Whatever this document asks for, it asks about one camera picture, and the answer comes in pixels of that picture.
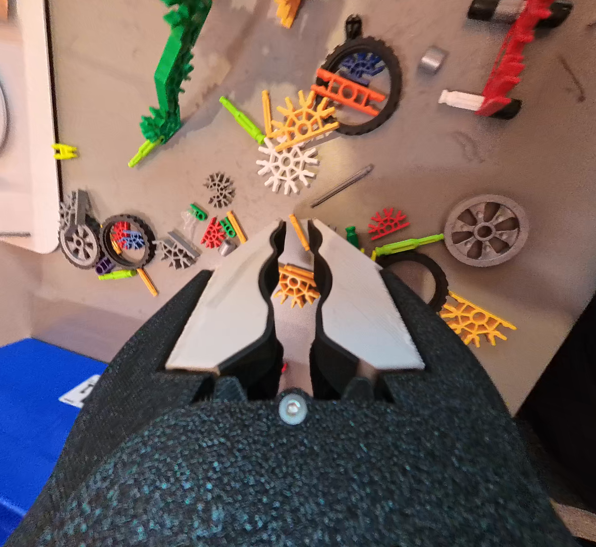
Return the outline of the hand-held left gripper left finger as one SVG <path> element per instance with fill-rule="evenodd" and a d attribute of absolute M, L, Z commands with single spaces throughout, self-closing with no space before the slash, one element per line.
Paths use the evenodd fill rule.
<path fill-rule="evenodd" d="M 277 218 L 213 271 L 165 368 L 222 371 L 274 335 L 271 297 L 286 222 Z"/>

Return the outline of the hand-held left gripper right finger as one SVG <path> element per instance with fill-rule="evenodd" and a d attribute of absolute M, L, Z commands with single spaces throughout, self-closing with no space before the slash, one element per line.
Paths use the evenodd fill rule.
<path fill-rule="evenodd" d="M 325 337 L 378 372 L 424 369 L 380 266 L 320 220 L 308 226 Z"/>

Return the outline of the thin grey metal rod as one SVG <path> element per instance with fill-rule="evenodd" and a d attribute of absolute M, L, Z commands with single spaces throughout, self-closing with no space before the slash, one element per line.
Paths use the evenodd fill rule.
<path fill-rule="evenodd" d="M 361 181 L 363 178 L 366 178 L 368 175 L 370 175 L 370 173 L 372 173 L 373 169 L 374 169 L 374 164 L 372 164 L 372 163 L 363 167 L 362 169 L 355 172 L 354 174 L 352 174 L 350 177 L 348 177 L 344 181 L 340 182 L 339 184 L 332 187 L 330 190 L 323 193 L 320 197 L 318 197 L 316 200 L 314 200 L 310 204 L 310 208 L 318 207 L 319 205 L 326 202 L 327 200 L 330 200 L 335 195 L 346 190 L 347 188 L 354 185 L 355 183 Z"/>

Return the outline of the colourful construction toy robot figure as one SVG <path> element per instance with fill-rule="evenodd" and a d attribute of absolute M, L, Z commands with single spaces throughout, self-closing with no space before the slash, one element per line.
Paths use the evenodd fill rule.
<path fill-rule="evenodd" d="M 155 148 L 169 141 L 182 126 L 179 96 L 183 82 L 193 70 L 192 51 L 205 24 L 213 0 L 161 0 L 169 8 L 164 16 L 170 34 L 154 73 L 157 107 L 140 122 L 145 142 L 138 148 L 128 166 L 135 167 Z M 275 0 L 277 18 L 285 28 L 294 22 L 302 0 Z"/>

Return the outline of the black rubber tyre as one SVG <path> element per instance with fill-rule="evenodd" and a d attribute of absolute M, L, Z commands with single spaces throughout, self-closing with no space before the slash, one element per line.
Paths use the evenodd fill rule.
<path fill-rule="evenodd" d="M 372 52 L 383 59 L 386 68 L 381 74 L 372 78 L 368 88 L 382 93 L 386 96 L 386 100 L 378 105 L 380 114 L 377 117 L 368 116 L 331 100 L 337 108 L 350 109 L 365 116 L 362 122 L 354 124 L 342 122 L 340 117 L 336 116 L 336 120 L 340 123 L 338 133 L 347 136 L 362 136 L 379 129 L 397 110 L 402 91 L 402 70 L 398 57 L 388 44 L 372 36 L 362 36 L 340 44 L 325 58 L 320 68 L 341 75 L 338 68 L 342 60 L 357 52 Z"/>
<path fill-rule="evenodd" d="M 112 236 L 117 223 L 129 225 L 123 233 L 139 233 L 142 246 L 135 249 L 122 249 L 117 253 L 112 245 Z M 119 214 L 108 217 L 101 225 L 100 244 L 105 255 L 116 265 L 125 270 L 136 270 L 149 264 L 156 252 L 156 237 L 153 229 L 142 218 L 133 214 Z"/>
<path fill-rule="evenodd" d="M 431 298 L 428 306 L 436 313 L 442 310 L 443 305 L 449 294 L 448 280 L 442 267 L 431 257 L 419 253 L 414 250 L 404 251 L 399 253 L 392 253 L 389 255 L 376 254 L 376 263 L 381 268 L 388 268 L 389 266 L 398 262 L 416 262 L 428 269 L 435 281 L 435 293 Z"/>

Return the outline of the grey fan connector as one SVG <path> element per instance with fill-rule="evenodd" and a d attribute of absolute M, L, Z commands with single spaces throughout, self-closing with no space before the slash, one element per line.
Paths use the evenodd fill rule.
<path fill-rule="evenodd" d="M 193 266 L 200 257 L 198 249 L 176 230 L 170 230 L 167 236 L 153 241 L 160 260 L 166 261 L 169 268 L 185 270 Z"/>
<path fill-rule="evenodd" d="M 59 232 L 85 225 L 90 210 L 91 202 L 87 191 L 81 189 L 71 191 L 59 204 Z"/>

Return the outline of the yellow half-circle connector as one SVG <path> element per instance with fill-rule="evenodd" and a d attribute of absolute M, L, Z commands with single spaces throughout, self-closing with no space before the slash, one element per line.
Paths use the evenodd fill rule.
<path fill-rule="evenodd" d="M 281 304 L 289 299 L 291 308 L 296 305 L 303 308 L 305 304 L 312 305 L 320 297 L 313 272 L 290 264 L 280 264 L 278 270 L 279 290 L 273 296 L 280 297 Z"/>

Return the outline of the red snowflake connector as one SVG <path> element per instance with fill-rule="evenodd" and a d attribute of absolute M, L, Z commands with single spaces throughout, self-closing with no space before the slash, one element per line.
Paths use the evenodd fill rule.
<path fill-rule="evenodd" d="M 368 224 L 370 240 L 379 240 L 402 230 L 410 225 L 406 214 L 400 209 L 384 208 L 383 212 L 377 211 L 372 215 Z"/>
<path fill-rule="evenodd" d="M 215 216 L 210 219 L 210 222 L 205 229 L 205 232 L 200 240 L 201 245 L 206 248 L 219 248 L 223 241 L 227 238 L 227 234 L 222 228 L 220 222 Z"/>

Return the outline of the yellow fan connector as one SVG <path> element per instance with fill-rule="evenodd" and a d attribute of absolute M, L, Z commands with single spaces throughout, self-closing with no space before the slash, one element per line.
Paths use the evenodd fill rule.
<path fill-rule="evenodd" d="M 337 130 L 340 123 L 334 118 L 335 108 L 327 106 L 327 98 L 323 98 L 320 104 L 316 104 L 316 99 L 315 91 L 311 91 L 305 97 L 304 92 L 300 90 L 298 106 L 295 107 L 287 97 L 286 106 L 277 108 L 282 119 L 275 121 L 272 119 L 269 91 L 263 90 L 265 133 L 262 143 L 276 141 L 271 147 L 279 153 Z"/>
<path fill-rule="evenodd" d="M 449 291 L 448 299 L 443 304 L 439 316 L 446 322 L 465 345 L 481 346 L 484 339 L 495 347 L 497 340 L 507 341 L 503 329 L 517 330 L 517 327 L 507 320 L 496 316 L 480 306 Z"/>

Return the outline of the large grey wheel hub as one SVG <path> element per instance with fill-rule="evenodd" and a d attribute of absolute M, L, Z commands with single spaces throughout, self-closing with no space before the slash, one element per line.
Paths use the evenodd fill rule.
<path fill-rule="evenodd" d="M 530 221 L 524 208 L 500 194 L 480 194 L 456 204 L 446 218 L 444 242 L 461 263 L 494 267 L 525 246 Z"/>

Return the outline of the grey snowflake connector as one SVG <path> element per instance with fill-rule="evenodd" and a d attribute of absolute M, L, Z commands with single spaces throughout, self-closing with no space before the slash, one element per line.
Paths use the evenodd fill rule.
<path fill-rule="evenodd" d="M 204 186 L 210 193 L 208 203 L 215 208 L 229 206 L 235 197 L 234 181 L 225 172 L 217 171 L 209 174 Z"/>

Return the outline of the small grey wheel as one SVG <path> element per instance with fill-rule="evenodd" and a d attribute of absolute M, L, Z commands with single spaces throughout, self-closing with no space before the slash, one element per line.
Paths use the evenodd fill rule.
<path fill-rule="evenodd" d="M 89 270 L 102 257 L 100 225 L 91 217 L 84 224 L 75 224 L 60 230 L 58 240 L 66 260 L 79 269 Z"/>

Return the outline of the white snowflake connector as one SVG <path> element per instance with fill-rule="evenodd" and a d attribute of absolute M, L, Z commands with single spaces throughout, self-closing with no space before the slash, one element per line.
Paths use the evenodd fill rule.
<path fill-rule="evenodd" d="M 302 188 L 308 188 L 316 178 L 310 167 L 319 166 L 318 148 L 306 148 L 305 143 L 297 143 L 277 151 L 272 140 L 264 139 L 264 145 L 258 147 L 263 159 L 257 160 L 257 174 L 265 177 L 264 185 L 273 193 L 283 191 L 284 195 L 298 195 Z"/>

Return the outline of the blue storage bin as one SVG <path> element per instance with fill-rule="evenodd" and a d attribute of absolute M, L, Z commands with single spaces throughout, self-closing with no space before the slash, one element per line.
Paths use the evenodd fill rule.
<path fill-rule="evenodd" d="M 106 363 L 27 338 L 1 347 L 1 544 L 46 484 Z"/>

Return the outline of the orange ladder connector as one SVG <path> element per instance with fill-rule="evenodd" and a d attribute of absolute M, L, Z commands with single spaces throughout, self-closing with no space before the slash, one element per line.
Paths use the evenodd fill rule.
<path fill-rule="evenodd" d="M 378 105 L 386 100 L 382 93 L 322 68 L 317 70 L 317 83 L 312 84 L 310 89 L 319 96 L 371 117 L 380 114 Z"/>

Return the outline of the white mounting plate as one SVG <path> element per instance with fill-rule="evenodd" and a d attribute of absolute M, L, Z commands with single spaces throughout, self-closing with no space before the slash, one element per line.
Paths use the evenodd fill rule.
<path fill-rule="evenodd" d="M 60 179 L 47 0 L 1 0 L 1 240 L 58 245 Z"/>

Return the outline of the red connector strip with rods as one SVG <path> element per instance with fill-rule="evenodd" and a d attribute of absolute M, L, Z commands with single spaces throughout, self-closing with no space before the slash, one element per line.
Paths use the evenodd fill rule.
<path fill-rule="evenodd" d="M 513 119 L 522 103 L 508 94 L 520 82 L 525 68 L 525 46 L 534 40 L 537 29 L 560 26 L 572 9 L 573 4 L 565 0 L 473 0 L 468 19 L 508 23 L 510 29 L 481 94 L 444 89 L 438 103 L 472 111 L 477 116 Z"/>

